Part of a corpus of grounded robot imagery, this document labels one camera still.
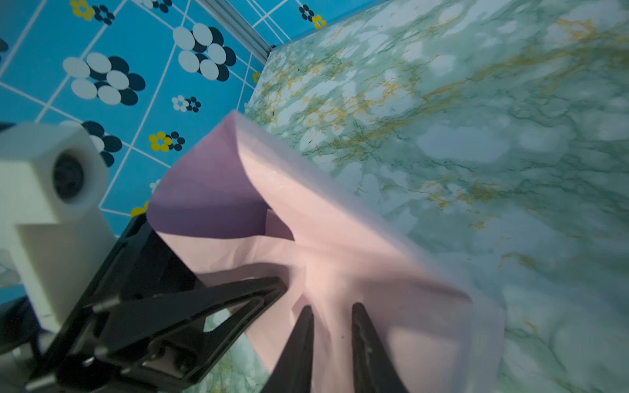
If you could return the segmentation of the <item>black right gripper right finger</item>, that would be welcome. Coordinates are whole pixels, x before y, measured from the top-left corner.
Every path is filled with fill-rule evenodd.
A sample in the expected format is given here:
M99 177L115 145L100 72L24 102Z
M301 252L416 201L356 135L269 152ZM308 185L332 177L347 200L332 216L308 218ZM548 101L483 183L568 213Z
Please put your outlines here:
M408 392L362 303L352 306L352 363L355 392Z

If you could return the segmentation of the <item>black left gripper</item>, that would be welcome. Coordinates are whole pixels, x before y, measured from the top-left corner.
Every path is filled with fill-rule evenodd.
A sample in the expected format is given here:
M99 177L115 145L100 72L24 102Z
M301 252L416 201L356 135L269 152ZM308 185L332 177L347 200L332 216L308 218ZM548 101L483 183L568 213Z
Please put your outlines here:
M286 291L278 277L205 288L146 216L136 216L26 390L183 391L199 383Z

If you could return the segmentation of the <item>purple wrapping paper sheet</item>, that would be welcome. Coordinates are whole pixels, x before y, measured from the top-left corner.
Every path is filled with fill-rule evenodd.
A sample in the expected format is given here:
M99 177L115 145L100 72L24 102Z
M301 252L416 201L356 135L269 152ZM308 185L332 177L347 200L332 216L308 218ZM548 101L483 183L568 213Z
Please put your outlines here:
M147 220L206 285L265 276L286 283L287 292L247 329L267 368L311 307L315 392L355 391L356 303L407 391L494 386L501 307L237 112L166 173Z

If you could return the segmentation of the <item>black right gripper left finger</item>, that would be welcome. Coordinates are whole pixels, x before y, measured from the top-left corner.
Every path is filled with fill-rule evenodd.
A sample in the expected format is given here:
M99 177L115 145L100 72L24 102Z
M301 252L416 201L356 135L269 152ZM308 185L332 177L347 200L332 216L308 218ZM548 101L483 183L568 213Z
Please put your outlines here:
M311 306L304 307L262 393L311 393L314 320Z

